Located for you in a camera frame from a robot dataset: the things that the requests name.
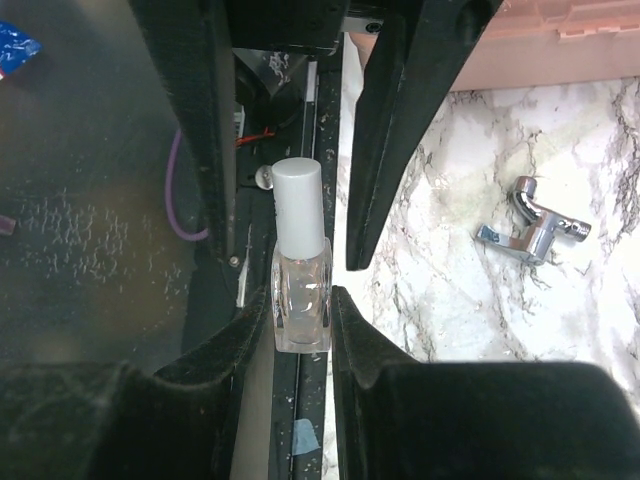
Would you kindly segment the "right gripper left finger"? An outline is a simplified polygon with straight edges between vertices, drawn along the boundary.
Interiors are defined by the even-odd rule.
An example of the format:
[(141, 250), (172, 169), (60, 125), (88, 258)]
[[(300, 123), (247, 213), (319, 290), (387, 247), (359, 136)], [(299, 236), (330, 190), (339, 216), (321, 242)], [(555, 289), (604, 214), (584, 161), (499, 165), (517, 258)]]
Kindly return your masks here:
[(1, 370), (5, 479), (264, 479), (269, 296), (154, 374), (128, 363)]

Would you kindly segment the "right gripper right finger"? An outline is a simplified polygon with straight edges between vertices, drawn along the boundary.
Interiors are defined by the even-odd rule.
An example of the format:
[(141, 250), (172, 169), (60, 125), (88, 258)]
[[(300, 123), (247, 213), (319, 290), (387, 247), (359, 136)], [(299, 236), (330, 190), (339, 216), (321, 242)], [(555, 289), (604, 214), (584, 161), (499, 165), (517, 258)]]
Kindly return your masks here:
[(344, 479), (635, 479), (639, 426), (618, 385), (572, 362), (421, 363), (332, 290)]

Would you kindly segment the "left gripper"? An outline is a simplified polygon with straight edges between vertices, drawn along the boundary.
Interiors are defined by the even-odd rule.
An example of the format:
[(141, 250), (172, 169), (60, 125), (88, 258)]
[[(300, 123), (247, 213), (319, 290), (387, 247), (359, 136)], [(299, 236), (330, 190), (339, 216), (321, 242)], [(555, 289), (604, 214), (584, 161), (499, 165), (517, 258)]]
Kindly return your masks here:
[[(232, 44), (330, 55), (350, 3), (131, 1), (129, 6), (196, 162), (210, 249), (225, 260), (235, 245), (237, 188)], [(369, 267), (409, 160), (500, 6), (487, 0), (390, 3), (354, 114), (348, 270)]]

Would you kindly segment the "clear nail polish bottle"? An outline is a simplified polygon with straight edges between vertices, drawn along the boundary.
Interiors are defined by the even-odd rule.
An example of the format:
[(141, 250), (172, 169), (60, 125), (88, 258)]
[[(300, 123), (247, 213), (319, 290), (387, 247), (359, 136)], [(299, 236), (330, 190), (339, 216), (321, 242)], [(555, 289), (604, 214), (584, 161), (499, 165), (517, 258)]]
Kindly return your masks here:
[(276, 349), (314, 354), (331, 345), (331, 242), (325, 234), (322, 171), (304, 157), (271, 169), (276, 244), (271, 305)]

